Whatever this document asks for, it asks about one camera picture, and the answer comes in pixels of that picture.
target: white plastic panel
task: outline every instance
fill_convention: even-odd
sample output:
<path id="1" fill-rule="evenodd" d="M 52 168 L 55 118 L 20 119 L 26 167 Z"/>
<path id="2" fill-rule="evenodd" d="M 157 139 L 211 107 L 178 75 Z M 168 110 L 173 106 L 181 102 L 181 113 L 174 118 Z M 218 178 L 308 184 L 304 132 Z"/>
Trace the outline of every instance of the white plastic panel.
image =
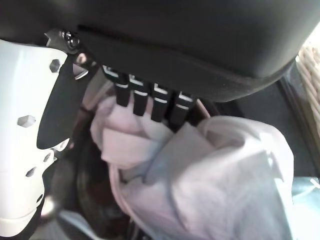
<path id="1" fill-rule="evenodd" d="M 42 174 L 54 161 L 51 149 L 37 148 L 39 124 L 60 66 L 57 49 L 0 40 L 0 236 L 19 234 L 44 195 Z"/>

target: black plastic clip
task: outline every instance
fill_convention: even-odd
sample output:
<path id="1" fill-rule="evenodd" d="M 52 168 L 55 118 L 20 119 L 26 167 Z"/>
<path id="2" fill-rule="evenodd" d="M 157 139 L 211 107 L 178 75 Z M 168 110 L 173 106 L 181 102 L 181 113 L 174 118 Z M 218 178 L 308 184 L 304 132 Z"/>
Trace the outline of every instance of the black plastic clip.
<path id="1" fill-rule="evenodd" d="M 175 125 L 182 125 L 189 110 L 194 106 L 195 102 L 195 98 L 193 98 L 190 94 L 183 93 L 181 91 L 175 98 L 170 122 Z"/>
<path id="2" fill-rule="evenodd" d="M 137 116 L 143 116 L 148 102 L 148 84 L 134 75 L 129 75 L 129 86 L 133 90 L 134 96 L 133 113 Z"/>
<path id="3" fill-rule="evenodd" d="M 114 83 L 116 103 L 127 107 L 130 100 L 129 76 L 107 66 L 102 66 L 102 68 L 106 77 Z"/>
<path id="4" fill-rule="evenodd" d="M 153 85 L 153 109 L 151 119 L 155 122 L 161 122 L 166 114 L 172 91 L 159 86 L 157 83 Z"/>

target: white fabric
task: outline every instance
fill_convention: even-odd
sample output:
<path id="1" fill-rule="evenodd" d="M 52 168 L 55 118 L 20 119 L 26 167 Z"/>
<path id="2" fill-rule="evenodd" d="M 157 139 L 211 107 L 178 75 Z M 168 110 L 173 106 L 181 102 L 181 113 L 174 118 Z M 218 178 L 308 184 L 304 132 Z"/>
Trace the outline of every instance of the white fabric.
<path id="1" fill-rule="evenodd" d="M 153 239 L 290 240 L 293 154 L 274 127 L 217 116 L 176 134 L 100 103 L 91 134 L 123 211 Z"/>

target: metal screw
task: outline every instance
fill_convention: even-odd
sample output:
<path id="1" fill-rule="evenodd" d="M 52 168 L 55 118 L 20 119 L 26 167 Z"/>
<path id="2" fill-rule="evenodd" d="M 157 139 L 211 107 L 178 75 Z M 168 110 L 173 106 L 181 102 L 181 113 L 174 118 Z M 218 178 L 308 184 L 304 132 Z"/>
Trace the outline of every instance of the metal screw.
<path id="1" fill-rule="evenodd" d="M 72 38 L 72 34 L 70 31 L 62 31 L 61 35 L 62 35 L 63 39 L 67 42 L 70 41 L 70 39 Z"/>
<path id="2" fill-rule="evenodd" d="M 58 59 L 53 59 L 49 66 L 52 73 L 57 73 L 60 68 L 60 61 Z"/>
<path id="3" fill-rule="evenodd" d="M 79 43 L 80 43 L 80 41 L 76 37 L 72 37 L 70 39 L 70 41 L 68 41 L 68 44 L 72 49 L 76 48 L 79 45 Z"/>

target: crumpled white cloth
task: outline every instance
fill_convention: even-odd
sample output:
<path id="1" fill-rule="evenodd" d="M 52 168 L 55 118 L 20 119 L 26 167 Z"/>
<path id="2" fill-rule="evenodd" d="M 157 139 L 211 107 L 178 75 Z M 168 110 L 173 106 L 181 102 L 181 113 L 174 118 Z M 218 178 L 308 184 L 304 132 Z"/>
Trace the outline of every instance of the crumpled white cloth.
<path id="1" fill-rule="evenodd" d="M 273 126 L 216 116 L 173 134 L 102 101 L 91 135 L 113 195 L 153 239 L 290 240 L 293 154 Z"/>

